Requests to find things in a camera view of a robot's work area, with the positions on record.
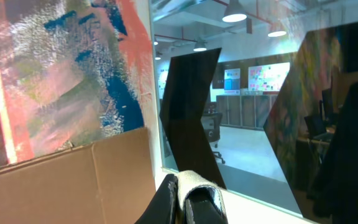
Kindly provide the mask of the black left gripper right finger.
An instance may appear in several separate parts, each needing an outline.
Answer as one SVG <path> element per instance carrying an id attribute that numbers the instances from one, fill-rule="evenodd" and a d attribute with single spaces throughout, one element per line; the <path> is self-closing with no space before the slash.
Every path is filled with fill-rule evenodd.
<path id="1" fill-rule="evenodd" d="M 206 189 L 195 189 L 185 200 L 184 224 L 228 224 Z"/>

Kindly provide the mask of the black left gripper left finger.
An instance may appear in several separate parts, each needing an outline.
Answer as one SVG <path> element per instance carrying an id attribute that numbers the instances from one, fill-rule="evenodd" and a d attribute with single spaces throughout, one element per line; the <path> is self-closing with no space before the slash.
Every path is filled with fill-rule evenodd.
<path id="1" fill-rule="evenodd" d="M 178 178 L 174 174 L 167 174 L 135 224 L 175 224 L 177 193 Z"/>

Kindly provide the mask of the khaki green shorts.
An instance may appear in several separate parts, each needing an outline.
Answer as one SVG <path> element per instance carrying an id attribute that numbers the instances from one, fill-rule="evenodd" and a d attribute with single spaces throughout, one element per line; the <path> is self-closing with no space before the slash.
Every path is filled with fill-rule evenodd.
<path id="1" fill-rule="evenodd" d="M 216 184 L 206 180 L 195 171 L 185 170 L 175 174 L 175 177 L 178 179 L 178 204 L 181 211 L 185 210 L 185 200 L 189 194 L 198 188 L 202 187 L 211 187 L 215 189 Z"/>

